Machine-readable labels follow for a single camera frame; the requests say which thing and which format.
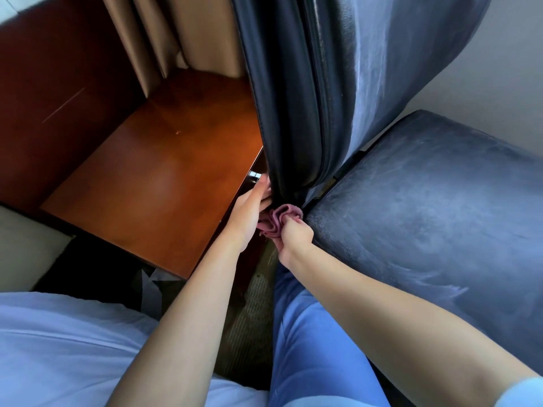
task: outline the curtain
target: curtain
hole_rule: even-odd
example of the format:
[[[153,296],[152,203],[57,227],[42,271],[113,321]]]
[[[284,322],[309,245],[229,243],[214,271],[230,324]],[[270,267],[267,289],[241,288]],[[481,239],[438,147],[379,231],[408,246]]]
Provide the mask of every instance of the curtain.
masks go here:
[[[148,97],[176,68],[245,72],[230,0],[104,0]]]

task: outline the scratch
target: scratch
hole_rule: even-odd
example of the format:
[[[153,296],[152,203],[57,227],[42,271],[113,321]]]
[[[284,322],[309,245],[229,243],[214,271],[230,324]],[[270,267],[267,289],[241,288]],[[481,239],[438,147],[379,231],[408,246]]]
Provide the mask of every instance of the scratch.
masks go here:
[[[71,102],[74,98],[76,98],[78,95],[80,95],[83,90],[85,89],[85,87],[81,88],[76,94],[72,95],[67,102],[65,102],[64,104],[62,104],[58,109],[56,109],[55,111],[53,111],[48,117],[45,118],[44,121],[42,121],[41,123],[43,124],[44,122],[46,122],[48,119],[50,119],[52,116],[54,116],[55,114],[57,114],[60,110],[62,110],[62,108],[67,105],[69,102]]]

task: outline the sleeve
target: sleeve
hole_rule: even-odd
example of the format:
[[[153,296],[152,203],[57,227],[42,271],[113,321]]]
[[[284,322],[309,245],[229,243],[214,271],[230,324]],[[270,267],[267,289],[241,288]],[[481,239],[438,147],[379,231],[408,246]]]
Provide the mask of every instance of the sleeve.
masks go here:
[[[515,384],[499,398],[495,407],[543,407],[543,378]]]

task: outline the pant leg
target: pant leg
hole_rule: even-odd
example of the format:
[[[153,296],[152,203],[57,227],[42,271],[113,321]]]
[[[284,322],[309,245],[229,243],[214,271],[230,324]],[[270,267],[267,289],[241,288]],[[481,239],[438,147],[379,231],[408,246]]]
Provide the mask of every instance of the pant leg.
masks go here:
[[[274,301],[270,407],[312,396],[339,396],[390,407],[366,356],[281,264]]]

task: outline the wooden table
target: wooden table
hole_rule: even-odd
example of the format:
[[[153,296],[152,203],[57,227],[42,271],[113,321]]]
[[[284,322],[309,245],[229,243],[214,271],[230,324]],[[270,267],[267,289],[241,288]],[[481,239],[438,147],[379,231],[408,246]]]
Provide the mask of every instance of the wooden table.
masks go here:
[[[180,70],[41,208],[188,277],[261,148],[246,79]]]

